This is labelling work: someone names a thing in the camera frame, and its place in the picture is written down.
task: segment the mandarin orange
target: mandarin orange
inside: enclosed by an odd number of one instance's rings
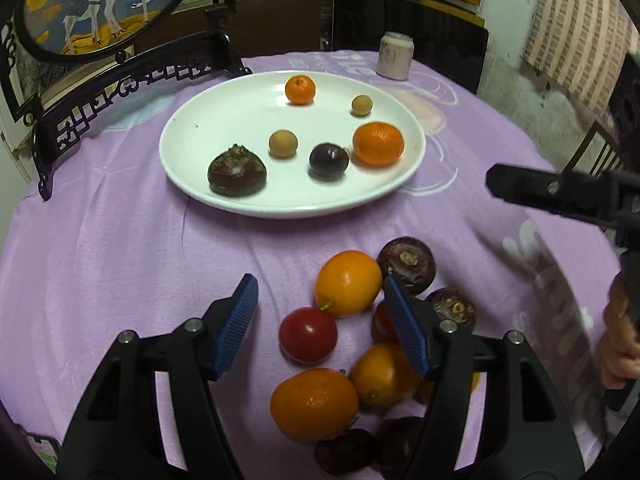
[[[373,121],[359,126],[353,134],[355,155],[369,166],[389,166],[404,152],[404,138],[395,126]]]
[[[308,105],[316,96],[316,83],[306,75],[291,77],[284,86],[287,99],[295,105]]]

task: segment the white plate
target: white plate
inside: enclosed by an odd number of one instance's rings
[[[169,179],[196,200],[225,211],[262,218],[305,218],[371,202],[414,174],[424,158],[426,141],[420,124],[400,101],[347,77],[304,72],[316,83],[316,98],[307,106],[290,105],[284,85],[299,73],[242,76],[183,104],[160,137],[160,160]],[[350,113],[351,101],[360,94],[373,100],[373,110],[366,118]],[[355,129],[369,121],[385,121],[402,132],[404,153],[394,165],[374,170],[350,162],[336,182],[309,177],[309,153],[317,144],[332,142],[350,148]],[[269,137],[281,129],[298,137],[298,152],[289,160],[269,156]],[[254,152],[267,167],[267,183],[254,195],[228,198],[209,189],[209,164],[233,144]]]

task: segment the red tomato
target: red tomato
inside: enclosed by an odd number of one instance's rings
[[[389,310],[386,307],[386,303],[384,301],[380,301],[380,303],[376,307],[376,313],[373,316],[373,322],[376,324],[378,333],[384,339],[391,341],[392,343],[400,342],[400,340],[398,339],[398,334],[396,333],[394,322],[391,320],[391,314],[389,314]]]
[[[280,324],[280,347],[292,359],[317,363],[327,357],[338,342],[334,317],[310,306],[291,312]]]

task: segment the dark purple fruit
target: dark purple fruit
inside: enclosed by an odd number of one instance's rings
[[[375,452],[376,439],[369,431],[350,430],[333,440],[318,442],[314,458],[325,473],[341,476],[371,464]]]
[[[427,296],[440,319],[450,319],[473,332],[476,327],[476,307],[462,291],[439,288]]]
[[[209,186],[225,196],[245,196],[260,191],[267,182],[267,168],[255,153],[234,144],[213,159],[207,171]]]
[[[318,144],[309,155],[309,166],[316,176],[326,179],[340,177],[349,165],[349,153],[340,146]]]
[[[424,419],[406,416],[388,420],[378,433],[376,463],[385,480],[398,480],[420,440]]]
[[[436,277],[436,261],[427,245],[411,236],[391,240],[378,255],[383,278],[393,274],[417,296],[427,290]]]

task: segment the floor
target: floor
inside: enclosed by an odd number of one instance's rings
[[[526,132],[558,171],[564,169],[596,118],[544,75],[524,63],[514,68],[496,56],[491,45],[478,97]],[[596,136],[576,170],[587,173],[602,145],[602,138]]]

